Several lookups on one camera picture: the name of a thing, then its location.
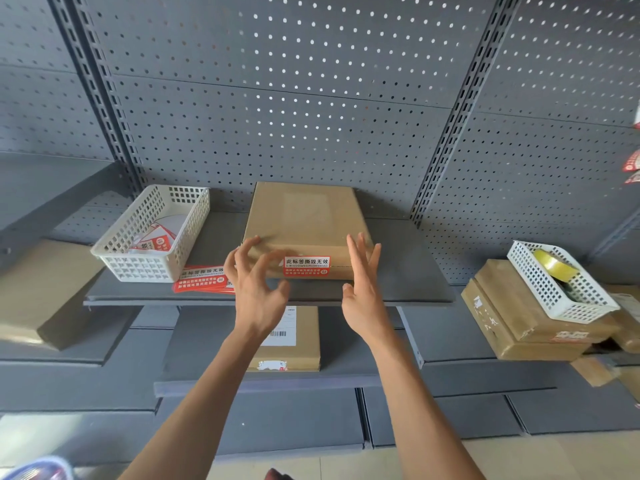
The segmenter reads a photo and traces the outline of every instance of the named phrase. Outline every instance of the cardboard box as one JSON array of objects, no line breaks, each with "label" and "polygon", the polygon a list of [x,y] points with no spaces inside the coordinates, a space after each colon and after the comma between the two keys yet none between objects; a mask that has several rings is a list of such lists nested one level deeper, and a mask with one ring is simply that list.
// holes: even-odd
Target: cardboard box
[{"label": "cardboard box", "polygon": [[601,387],[620,377],[620,368],[615,367],[606,356],[582,356],[571,363],[572,367],[591,387]]},{"label": "cardboard box", "polygon": [[282,320],[258,348],[249,371],[319,371],[317,306],[288,306]]},{"label": "cardboard box", "polygon": [[617,294],[627,295],[620,300],[620,309],[610,313],[613,320],[620,325],[620,330],[615,332],[611,338],[625,352],[639,354],[640,313],[636,310],[633,299],[640,301],[640,288],[626,285],[603,285],[603,287],[615,300],[620,300],[619,296],[615,296]]},{"label": "cardboard box", "polygon": [[620,382],[640,403],[640,367],[619,367]]},{"label": "cardboard box", "polygon": [[518,342],[475,278],[462,291],[462,299],[499,359],[571,361],[589,348],[589,344]]},{"label": "cardboard box", "polygon": [[88,283],[103,266],[89,246],[40,241],[0,274],[0,339],[71,345],[88,320]]},{"label": "cardboard box", "polygon": [[487,260],[475,278],[519,342],[596,344],[620,330],[610,316],[589,324],[549,318],[506,259]]},{"label": "cardboard box", "polygon": [[258,182],[244,238],[262,238],[249,252],[252,261],[272,250],[286,250],[284,262],[270,266],[267,276],[271,278],[352,280],[346,237],[359,232],[371,248],[371,236],[350,187]]}]

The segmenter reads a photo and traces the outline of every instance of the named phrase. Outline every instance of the white plastic basket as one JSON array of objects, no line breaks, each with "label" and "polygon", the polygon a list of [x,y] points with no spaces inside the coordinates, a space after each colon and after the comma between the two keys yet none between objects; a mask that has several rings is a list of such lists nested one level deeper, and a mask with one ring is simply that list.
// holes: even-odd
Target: white plastic basket
[{"label": "white plastic basket", "polygon": [[[92,247],[94,256],[123,282],[178,280],[198,233],[209,215],[209,189],[149,185]],[[160,217],[187,214],[171,251],[164,255],[127,252],[131,243]]]},{"label": "white plastic basket", "polygon": [[[579,271],[567,283],[573,299],[567,296],[533,256],[536,249],[548,252]],[[609,312],[620,309],[615,300],[580,266],[580,263],[562,248],[536,242],[514,241],[507,257],[549,318],[565,322],[591,323]]]}]

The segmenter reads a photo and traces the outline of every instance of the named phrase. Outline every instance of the tape roll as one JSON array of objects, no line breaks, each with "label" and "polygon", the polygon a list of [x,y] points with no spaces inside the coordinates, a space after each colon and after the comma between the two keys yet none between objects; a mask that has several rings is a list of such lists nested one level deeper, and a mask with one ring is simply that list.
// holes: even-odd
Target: tape roll
[{"label": "tape roll", "polygon": [[579,273],[579,271],[573,266],[563,263],[542,249],[536,249],[533,251],[533,256],[547,270],[547,272],[558,281],[568,283],[576,274]]}]

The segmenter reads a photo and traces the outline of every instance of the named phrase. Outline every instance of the hand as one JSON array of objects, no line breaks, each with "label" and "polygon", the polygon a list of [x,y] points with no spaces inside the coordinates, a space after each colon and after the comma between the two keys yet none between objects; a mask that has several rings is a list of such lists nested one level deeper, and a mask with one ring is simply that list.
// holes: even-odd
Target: hand
[{"label": "hand", "polygon": [[378,290],[378,261],[381,244],[376,244],[367,259],[364,235],[358,234],[357,243],[347,236],[347,246],[353,268],[353,286],[342,286],[342,313],[349,326],[370,346],[394,336],[387,309]]},{"label": "hand", "polygon": [[275,290],[265,281],[271,261],[284,258],[284,251],[263,254],[253,266],[249,265],[249,250],[260,242],[260,237],[246,239],[229,253],[225,261],[225,274],[236,290],[236,331],[260,340],[260,344],[276,327],[289,300],[289,282],[281,280]]}]

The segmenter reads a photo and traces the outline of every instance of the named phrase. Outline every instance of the forearm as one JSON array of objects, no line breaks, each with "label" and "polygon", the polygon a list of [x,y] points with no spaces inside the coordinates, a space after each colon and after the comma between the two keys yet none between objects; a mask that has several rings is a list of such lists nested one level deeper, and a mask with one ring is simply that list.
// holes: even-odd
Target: forearm
[{"label": "forearm", "polygon": [[404,478],[484,480],[434,398],[422,382],[415,361],[393,330],[373,345],[387,396]]},{"label": "forearm", "polygon": [[234,330],[121,480],[206,478],[231,403],[259,346],[258,337]]}]

